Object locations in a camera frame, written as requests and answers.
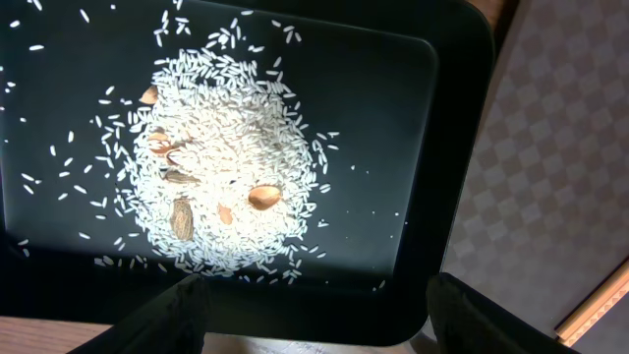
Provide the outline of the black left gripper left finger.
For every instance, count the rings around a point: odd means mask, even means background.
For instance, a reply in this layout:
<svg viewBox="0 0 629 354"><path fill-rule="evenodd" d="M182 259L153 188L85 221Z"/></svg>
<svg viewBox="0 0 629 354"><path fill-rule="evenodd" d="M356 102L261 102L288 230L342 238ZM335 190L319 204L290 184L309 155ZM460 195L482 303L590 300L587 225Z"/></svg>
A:
<svg viewBox="0 0 629 354"><path fill-rule="evenodd" d="M189 275L71 354L200 354L209 287Z"/></svg>

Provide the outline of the rice pile with nuts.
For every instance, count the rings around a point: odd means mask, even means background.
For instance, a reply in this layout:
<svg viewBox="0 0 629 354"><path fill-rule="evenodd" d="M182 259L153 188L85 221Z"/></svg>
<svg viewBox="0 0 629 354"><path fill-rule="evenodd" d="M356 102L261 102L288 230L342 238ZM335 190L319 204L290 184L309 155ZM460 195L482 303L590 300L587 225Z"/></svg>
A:
<svg viewBox="0 0 629 354"><path fill-rule="evenodd" d="M204 1L1 5L4 229L25 257L301 274L332 132L289 70L322 27Z"/></svg>

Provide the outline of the wooden chopstick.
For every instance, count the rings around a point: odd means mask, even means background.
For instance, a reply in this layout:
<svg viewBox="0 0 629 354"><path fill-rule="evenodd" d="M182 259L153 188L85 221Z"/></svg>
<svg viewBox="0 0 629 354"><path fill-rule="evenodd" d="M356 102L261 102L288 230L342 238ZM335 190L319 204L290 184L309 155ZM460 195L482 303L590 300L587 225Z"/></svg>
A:
<svg viewBox="0 0 629 354"><path fill-rule="evenodd" d="M628 262L620 265L555 330L564 346L574 345L611 308L628 294Z"/></svg>

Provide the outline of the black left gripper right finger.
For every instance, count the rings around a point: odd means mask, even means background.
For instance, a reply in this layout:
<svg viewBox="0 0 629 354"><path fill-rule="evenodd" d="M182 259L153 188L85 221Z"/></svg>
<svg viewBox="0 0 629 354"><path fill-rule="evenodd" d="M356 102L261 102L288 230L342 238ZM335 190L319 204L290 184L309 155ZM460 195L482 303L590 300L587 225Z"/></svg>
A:
<svg viewBox="0 0 629 354"><path fill-rule="evenodd" d="M442 353L572 354L455 276L429 281L427 309Z"/></svg>

